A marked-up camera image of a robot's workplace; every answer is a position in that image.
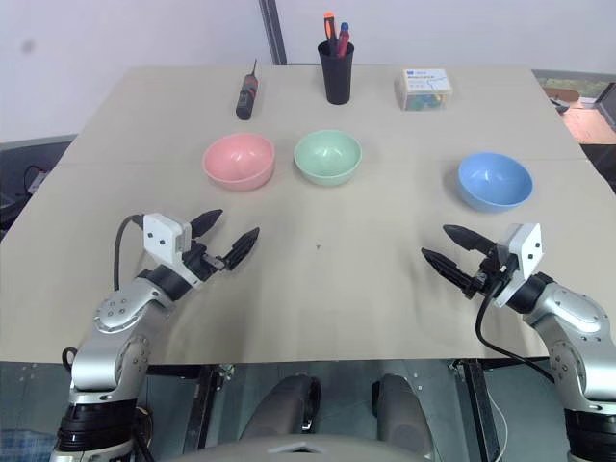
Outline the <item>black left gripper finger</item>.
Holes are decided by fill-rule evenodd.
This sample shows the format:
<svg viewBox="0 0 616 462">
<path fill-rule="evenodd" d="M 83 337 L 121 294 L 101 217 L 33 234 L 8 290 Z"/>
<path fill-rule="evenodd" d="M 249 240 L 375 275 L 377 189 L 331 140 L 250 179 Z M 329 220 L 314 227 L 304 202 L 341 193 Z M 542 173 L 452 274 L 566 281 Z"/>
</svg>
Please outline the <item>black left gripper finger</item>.
<svg viewBox="0 0 616 462">
<path fill-rule="evenodd" d="M 208 232 L 216 224 L 222 213 L 221 209 L 215 209 L 194 218 L 190 222 L 192 238 L 197 239 Z"/>
<path fill-rule="evenodd" d="M 251 251 L 259 237 L 260 228 L 255 227 L 243 233 L 221 258 L 226 270 L 233 270 Z"/>
</svg>

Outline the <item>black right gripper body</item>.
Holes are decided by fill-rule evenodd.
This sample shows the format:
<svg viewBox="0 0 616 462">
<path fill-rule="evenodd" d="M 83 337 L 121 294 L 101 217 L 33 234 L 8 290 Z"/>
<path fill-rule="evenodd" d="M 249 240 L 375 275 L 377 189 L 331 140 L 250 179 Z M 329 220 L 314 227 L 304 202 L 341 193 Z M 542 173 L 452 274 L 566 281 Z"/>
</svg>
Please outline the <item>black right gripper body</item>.
<svg viewBox="0 0 616 462">
<path fill-rule="evenodd" d="M 488 295 L 494 288 L 497 288 L 498 295 L 511 280 L 509 256 L 510 252 L 503 244 L 496 244 L 480 263 L 469 287 L 464 290 L 465 297 L 471 299 L 476 294 Z"/>
</svg>

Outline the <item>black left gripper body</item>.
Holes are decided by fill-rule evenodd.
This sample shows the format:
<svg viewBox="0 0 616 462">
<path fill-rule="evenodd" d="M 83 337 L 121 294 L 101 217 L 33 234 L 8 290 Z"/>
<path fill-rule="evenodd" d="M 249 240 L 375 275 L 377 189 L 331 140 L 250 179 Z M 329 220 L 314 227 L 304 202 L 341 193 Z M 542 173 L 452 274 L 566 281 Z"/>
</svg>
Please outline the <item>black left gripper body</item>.
<svg viewBox="0 0 616 462">
<path fill-rule="evenodd" d="M 191 248 L 182 254 L 182 261 L 198 281 L 206 281 L 226 267 L 219 257 L 209 255 L 207 247 L 201 243 L 191 243 Z"/>
</svg>

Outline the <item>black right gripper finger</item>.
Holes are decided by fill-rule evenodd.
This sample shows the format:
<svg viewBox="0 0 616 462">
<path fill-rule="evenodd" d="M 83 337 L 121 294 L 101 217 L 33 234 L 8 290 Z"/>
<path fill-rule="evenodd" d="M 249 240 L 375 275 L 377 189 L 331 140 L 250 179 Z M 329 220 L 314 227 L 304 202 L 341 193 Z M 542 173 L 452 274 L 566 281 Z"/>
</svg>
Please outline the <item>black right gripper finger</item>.
<svg viewBox="0 0 616 462">
<path fill-rule="evenodd" d="M 439 275 L 447 279 L 448 282 L 458 289 L 468 291 L 472 287 L 472 277 L 460 270 L 452 260 L 439 252 L 427 248 L 422 248 L 421 253 Z"/>
<path fill-rule="evenodd" d="M 468 251 L 491 252 L 496 246 L 495 242 L 464 226 L 445 224 L 443 230 L 456 244 Z"/>
</svg>

